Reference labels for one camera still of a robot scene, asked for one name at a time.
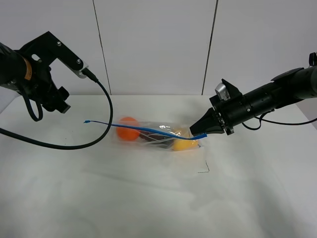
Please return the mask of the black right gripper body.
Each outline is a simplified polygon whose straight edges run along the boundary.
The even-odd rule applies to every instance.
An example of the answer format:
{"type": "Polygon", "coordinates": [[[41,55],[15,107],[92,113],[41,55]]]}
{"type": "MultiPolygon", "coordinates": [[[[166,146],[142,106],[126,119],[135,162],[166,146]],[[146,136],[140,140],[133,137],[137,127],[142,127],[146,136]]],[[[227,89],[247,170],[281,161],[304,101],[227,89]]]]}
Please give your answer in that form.
{"type": "Polygon", "coordinates": [[[234,133],[234,126],[250,119],[250,103],[243,95],[227,101],[213,96],[210,102],[227,135],[234,133]]]}

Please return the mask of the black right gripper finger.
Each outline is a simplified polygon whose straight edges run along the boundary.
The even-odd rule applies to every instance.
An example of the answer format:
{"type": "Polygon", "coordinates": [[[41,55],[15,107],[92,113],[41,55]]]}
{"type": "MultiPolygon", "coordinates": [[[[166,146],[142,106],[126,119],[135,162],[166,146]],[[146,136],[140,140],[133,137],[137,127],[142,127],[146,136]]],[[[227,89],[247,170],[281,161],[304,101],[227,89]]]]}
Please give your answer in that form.
{"type": "Polygon", "coordinates": [[[213,125],[213,126],[191,126],[191,134],[193,136],[203,135],[203,134],[223,134],[224,130],[221,126],[213,125]]]}
{"type": "Polygon", "coordinates": [[[209,108],[208,111],[203,115],[202,118],[200,118],[197,122],[195,122],[193,125],[196,126],[213,126],[218,125],[220,126],[220,122],[217,118],[217,114],[214,111],[213,108],[209,108]]]}

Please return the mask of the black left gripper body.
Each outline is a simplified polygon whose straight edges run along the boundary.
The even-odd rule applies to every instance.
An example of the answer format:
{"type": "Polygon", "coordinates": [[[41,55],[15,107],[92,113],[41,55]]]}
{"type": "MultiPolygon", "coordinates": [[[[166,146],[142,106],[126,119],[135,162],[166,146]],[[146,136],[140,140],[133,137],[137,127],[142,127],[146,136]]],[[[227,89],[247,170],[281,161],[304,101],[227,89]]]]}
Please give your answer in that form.
{"type": "Polygon", "coordinates": [[[69,93],[63,87],[57,88],[52,80],[51,67],[43,60],[27,60],[23,89],[29,99],[40,103],[49,112],[66,113],[70,106],[66,103],[69,93]]]}

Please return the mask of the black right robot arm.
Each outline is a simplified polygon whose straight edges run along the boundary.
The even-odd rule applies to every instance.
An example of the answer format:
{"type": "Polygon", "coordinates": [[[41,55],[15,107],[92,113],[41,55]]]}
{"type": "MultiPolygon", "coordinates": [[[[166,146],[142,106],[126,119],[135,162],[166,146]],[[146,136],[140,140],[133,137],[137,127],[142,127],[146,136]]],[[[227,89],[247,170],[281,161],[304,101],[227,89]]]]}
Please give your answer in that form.
{"type": "Polygon", "coordinates": [[[289,70],[253,91],[242,94],[237,87],[222,79],[210,98],[212,107],[190,127],[193,136],[202,134],[231,135],[234,126],[264,116],[274,110],[317,96],[317,54],[309,55],[308,68],[289,70]]]}

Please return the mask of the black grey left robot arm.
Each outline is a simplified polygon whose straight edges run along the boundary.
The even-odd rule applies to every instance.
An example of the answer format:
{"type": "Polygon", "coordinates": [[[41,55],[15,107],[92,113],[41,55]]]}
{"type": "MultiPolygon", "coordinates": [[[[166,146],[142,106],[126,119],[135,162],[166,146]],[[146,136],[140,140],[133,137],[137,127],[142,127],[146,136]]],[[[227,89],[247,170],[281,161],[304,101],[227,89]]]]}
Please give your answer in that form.
{"type": "Polygon", "coordinates": [[[51,68],[44,61],[35,61],[21,55],[4,44],[0,45],[0,85],[42,106],[49,112],[66,113],[69,93],[56,87],[52,80],[51,68]]]}

